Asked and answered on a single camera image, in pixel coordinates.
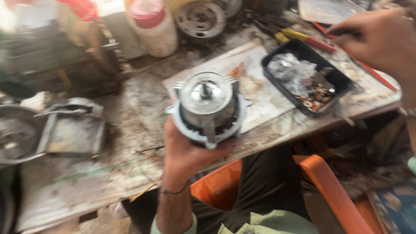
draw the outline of electrical wire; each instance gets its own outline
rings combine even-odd
[[[151,148],[151,149],[161,149],[161,148],[163,148],[163,146],[159,146],[159,147],[155,147],[155,148]],[[155,157],[153,157],[153,156],[151,156],[151,155],[149,155],[149,154],[147,154],[147,153],[145,153],[144,151],[148,151],[148,150],[151,150],[151,149],[145,149],[145,150],[142,150],[142,151],[138,151],[138,150],[136,150],[136,152],[138,152],[138,153],[140,153],[140,154],[143,154],[144,156],[147,156],[148,158],[150,158],[150,159],[153,159],[153,160],[155,160],[155,161],[158,161],[158,162],[164,162],[164,160],[162,160],[162,159],[158,159],[158,158],[155,158]],[[141,195],[143,195],[145,192],[147,192],[147,191],[149,191],[149,189],[151,189],[153,186],[155,186],[161,179],[162,179],[162,176],[163,175],[161,175],[151,186],[149,186],[147,189],[145,189],[144,191],[142,191],[141,193],[139,193],[138,195],[136,195],[136,196],[134,196],[134,197],[130,197],[129,198],[129,200],[130,200],[130,202],[133,202],[134,200],[136,200],[138,197],[140,197]]]
[[[164,162],[165,161],[163,159],[155,158],[155,157],[153,157],[153,156],[151,156],[151,155],[149,155],[149,154],[147,154],[147,153],[144,152],[144,151],[148,151],[148,150],[151,150],[151,149],[146,149],[146,150],[141,150],[141,151],[136,150],[136,152],[139,153],[139,154],[143,154],[144,156],[146,156],[146,157],[148,157],[148,158],[150,158],[152,160],[158,161],[158,162]]]
[[[153,186],[155,186],[157,184],[157,182],[159,182],[162,179],[161,175],[151,186],[149,186],[147,189],[145,189],[143,192],[139,193],[138,195],[134,196],[134,197],[130,197],[129,200],[130,202],[133,202],[134,200],[136,200],[138,197],[140,197],[141,195],[143,195],[143,193],[149,191],[149,189],[151,189]]]

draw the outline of yellow handle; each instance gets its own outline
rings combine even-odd
[[[283,44],[289,41],[289,39],[281,32],[275,34],[278,44]]]
[[[309,37],[308,35],[305,35],[305,34],[300,33],[300,32],[296,32],[295,30],[293,30],[289,27],[282,29],[282,33],[286,37],[289,37],[289,38],[295,37],[295,38],[300,39],[302,41],[306,40]]]

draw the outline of yellow wire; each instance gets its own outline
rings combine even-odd
[[[65,92],[68,92],[72,86],[71,80],[68,78],[67,73],[64,69],[58,69],[59,78],[61,78],[62,82],[64,83]]]
[[[143,195],[143,193],[149,191],[149,189],[151,189],[153,186],[155,186],[157,184],[157,182],[160,181],[160,179],[162,179],[162,176],[160,176],[151,186],[149,186],[146,190],[144,190],[143,192],[141,192],[139,195],[136,195],[134,197],[130,197],[130,202],[133,202],[134,200],[136,200],[138,197],[140,197],[141,195]]]

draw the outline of pliers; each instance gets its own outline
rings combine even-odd
[[[327,43],[324,43],[303,33],[296,32],[292,28],[287,27],[287,24],[284,24],[285,28],[282,29],[280,27],[282,26],[282,22],[277,21],[276,19],[265,17],[264,19],[258,18],[253,22],[262,32],[275,37],[279,43],[285,43],[289,40],[289,38],[298,38],[305,43],[315,46],[316,48],[328,53],[333,53],[335,51],[333,46],[330,46]]]

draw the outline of green shirt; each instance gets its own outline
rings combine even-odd
[[[198,221],[193,216],[192,226],[183,234],[196,234]],[[151,234],[162,234],[153,220]],[[218,234],[233,234],[224,224]],[[266,215],[250,213],[250,224],[244,224],[236,234],[318,234],[318,229],[305,218],[285,210],[273,210]]]

